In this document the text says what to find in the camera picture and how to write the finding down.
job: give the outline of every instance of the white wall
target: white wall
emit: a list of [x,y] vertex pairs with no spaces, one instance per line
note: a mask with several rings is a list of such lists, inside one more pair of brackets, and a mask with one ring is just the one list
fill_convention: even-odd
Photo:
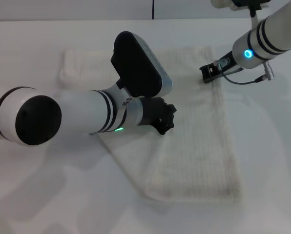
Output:
[[[271,0],[267,12],[289,0]],[[0,20],[151,19],[152,0],[0,0]],[[155,19],[247,18],[247,11],[216,9],[210,0],[155,0]]]
[[0,0],[0,20],[151,19],[152,0]]
[[[289,0],[271,0],[270,12],[278,10]],[[231,11],[228,8],[216,9],[210,0],[155,0],[155,19],[192,18],[247,18],[246,10]]]

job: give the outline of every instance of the black stripe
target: black stripe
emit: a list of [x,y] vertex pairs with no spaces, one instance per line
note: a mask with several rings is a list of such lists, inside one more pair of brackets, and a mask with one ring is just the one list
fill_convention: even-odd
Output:
[[101,92],[105,93],[109,97],[109,99],[112,102],[112,106],[113,106],[113,118],[112,118],[112,121],[111,121],[110,125],[107,127],[107,129],[103,130],[103,132],[106,132],[107,130],[109,130],[113,126],[113,124],[115,122],[116,115],[117,115],[117,108],[116,108],[116,103],[115,103],[113,97],[105,90],[101,90]]
[[267,44],[271,49],[273,49],[273,50],[275,50],[275,51],[277,51],[277,52],[282,52],[282,53],[284,53],[284,52],[288,51],[288,50],[280,50],[280,49],[278,49],[278,48],[275,47],[273,44],[271,44],[271,42],[268,40],[268,38],[267,38],[267,36],[266,36],[266,32],[265,32],[265,23],[266,23],[266,20],[267,20],[267,19],[268,19],[268,17],[267,17],[266,19],[264,19],[263,24],[262,24],[262,35],[263,35],[263,38],[264,38],[266,44]]
[[[5,94],[0,98],[0,107],[1,107],[3,101],[5,100],[5,98],[6,98],[7,96],[9,96],[12,92],[14,92],[14,91],[16,91],[16,90],[18,90],[18,89],[21,89],[21,88],[30,88],[30,87],[20,86],[20,87],[16,87],[16,88],[10,89],[8,92],[6,92],[6,93],[5,93]],[[2,134],[1,130],[0,130],[0,135],[3,136],[5,139],[7,139],[7,138]]]
[[152,0],[152,19],[154,19],[154,0]]
[[102,95],[102,97],[104,98],[105,102],[106,102],[106,106],[107,106],[107,117],[106,117],[106,121],[105,124],[103,125],[103,127],[98,131],[98,133],[100,133],[108,124],[108,122],[110,121],[111,118],[111,107],[110,107],[110,103],[108,103],[107,97],[104,93],[102,93],[101,91],[97,91],[97,90],[92,90],[91,91],[96,91],[99,94]]
[[249,31],[249,34],[248,34],[248,47],[249,47],[249,49],[253,51],[254,56],[257,57],[258,59],[263,60],[263,61],[267,61],[268,59],[263,58],[263,57],[260,57],[260,56],[259,56],[259,55],[258,55],[258,54],[253,50],[253,47],[251,46],[251,42],[250,42],[250,39],[249,39],[250,36],[251,36],[251,30]]
[[121,122],[120,125],[119,125],[117,128],[115,128],[114,130],[119,129],[120,127],[122,127],[122,125],[125,123],[126,116],[127,116],[127,109],[126,109],[125,112],[124,112],[122,122]]
[[122,122],[120,123],[120,125],[116,129],[119,129],[120,127],[122,127],[122,125],[125,123],[126,116],[127,116],[127,109],[124,112]]
[[258,24],[257,29],[256,29],[256,37],[257,37],[258,44],[262,47],[263,50],[265,50],[267,53],[269,53],[269,54],[271,54],[271,55],[280,55],[280,54],[282,54],[282,53],[275,53],[275,52],[273,52],[273,51],[270,51],[270,50],[269,50],[269,49],[268,49],[268,48],[263,44],[263,42],[262,42],[262,40],[261,40],[261,37],[260,37],[260,35],[259,35],[259,29],[260,29],[261,25],[262,25],[262,22],[260,22],[260,23]]

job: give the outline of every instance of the textured cloth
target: textured cloth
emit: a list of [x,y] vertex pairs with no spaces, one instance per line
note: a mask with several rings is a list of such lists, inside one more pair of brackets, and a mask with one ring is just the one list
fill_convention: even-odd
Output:
[[[181,47],[154,54],[173,80],[172,92],[163,98],[177,109],[175,127],[164,136],[151,126],[140,126],[99,137],[131,181],[150,198],[235,201],[240,185],[220,81],[204,84],[199,71],[213,61],[211,50]],[[111,55],[66,52],[60,81],[72,89],[108,88],[119,78]]]

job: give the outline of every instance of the table surface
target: table surface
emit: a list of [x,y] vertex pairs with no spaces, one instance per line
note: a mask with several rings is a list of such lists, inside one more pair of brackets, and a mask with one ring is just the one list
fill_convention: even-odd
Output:
[[[212,46],[221,57],[249,27],[247,19],[0,22],[0,82],[53,94],[65,49],[111,50],[121,31],[152,49]],[[38,147],[0,140],[0,234],[291,234],[291,51],[270,63],[273,81],[222,80],[240,203],[148,200],[96,136]]]

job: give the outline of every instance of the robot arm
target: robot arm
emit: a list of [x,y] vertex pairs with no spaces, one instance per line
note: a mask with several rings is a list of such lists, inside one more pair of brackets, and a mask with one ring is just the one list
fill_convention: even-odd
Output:
[[[260,0],[249,2],[257,3],[260,2]],[[256,16],[255,10],[251,11],[252,18]],[[229,62],[223,66],[221,70],[214,64],[203,66],[200,70],[202,71],[204,82],[208,83],[221,77],[222,72],[228,71],[235,65],[251,69],[263,64],[266,78],[272,79],[273,73],[268,61],[290,49],[291,1],[277,12],[261,21],[257,27],[254,27],[241,36],[234,43],[232,51],[221,58],[229,59]]]
[[174,127],[176,109],[161,96],[172,81],[146,42],[120,33],[111,62],[120,79],[106,90],[63,91],[54,100],[33,88],[1,89],[0,136],[22,145],[39,145],[58,131],[102,133],[152,125],[160,134]]

